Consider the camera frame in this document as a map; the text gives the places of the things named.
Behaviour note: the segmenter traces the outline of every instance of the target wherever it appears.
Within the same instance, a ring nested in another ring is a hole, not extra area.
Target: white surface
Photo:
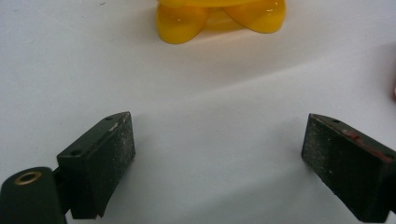
[[[0,181],[130,110],[132,168],[103,218],[70,224],[359,223],[300,151],[310,112],[396,148],[396,1],[289,0],[275,34],[179,46],[155,6],[0,0]]]

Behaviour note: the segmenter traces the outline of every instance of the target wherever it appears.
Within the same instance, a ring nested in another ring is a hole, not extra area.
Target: screw hole
[[[79,154],[81,154],[82,153],[82,151],[81,150],[73,150],[72,152],[70,152],[70,155],[72,155],[72,156],[78,156]]]
[[[16,185],[27,185],[27,184],[35,182],[41,176],[42,176],[42,174],[37,171],[28,172],[26,174],[18,176],[18,178],[15,179],[14,183]]]

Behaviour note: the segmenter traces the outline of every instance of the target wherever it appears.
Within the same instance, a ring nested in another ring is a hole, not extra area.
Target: yellow plastic object
[[[170,44],[193,39],[204,28],[212,7],[222,7],[233,20],[259,33],[279,30],[286,15],[284,0],[159,0],[160,38]]]

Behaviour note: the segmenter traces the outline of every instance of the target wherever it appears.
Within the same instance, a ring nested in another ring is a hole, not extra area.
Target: yellow toy
[[[204,28],[209,9],[222,7],[233,20],[259,33],[280,29],[285,20],[284,0],[158,0],[157,31],[171,44],[193,39]]]

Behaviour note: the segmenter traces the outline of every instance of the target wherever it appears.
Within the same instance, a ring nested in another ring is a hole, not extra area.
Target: yellow object
[[[284,0],[159,0],[160,38],[170,44],[193,39],[204,28],[212,7],[222,7],[233,20],[259,33],[279,30],[286,15]]]

